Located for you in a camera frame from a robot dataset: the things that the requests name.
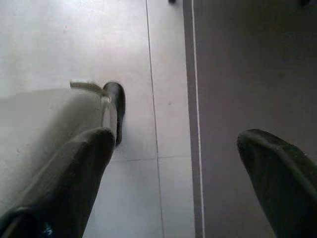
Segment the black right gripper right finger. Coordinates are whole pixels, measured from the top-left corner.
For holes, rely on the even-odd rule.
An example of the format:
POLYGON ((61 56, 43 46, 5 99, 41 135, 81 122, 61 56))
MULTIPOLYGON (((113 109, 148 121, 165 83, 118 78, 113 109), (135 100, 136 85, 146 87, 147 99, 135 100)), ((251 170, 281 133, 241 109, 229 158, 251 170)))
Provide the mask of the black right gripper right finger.
POLYGON ((317 236, 317 166, 298 147, 259 129, 237 146, 257 199, 278 238, 317 236))

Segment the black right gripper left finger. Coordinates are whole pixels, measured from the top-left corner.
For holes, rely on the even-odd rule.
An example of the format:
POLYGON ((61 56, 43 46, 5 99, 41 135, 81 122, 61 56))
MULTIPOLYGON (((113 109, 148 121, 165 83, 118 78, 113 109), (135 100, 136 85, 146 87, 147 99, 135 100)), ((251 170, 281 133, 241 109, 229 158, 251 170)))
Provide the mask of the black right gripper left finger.
POLYGON ((65 143, 0 217, 2 238, 80 238, 115 148, 98 127, 65 143))

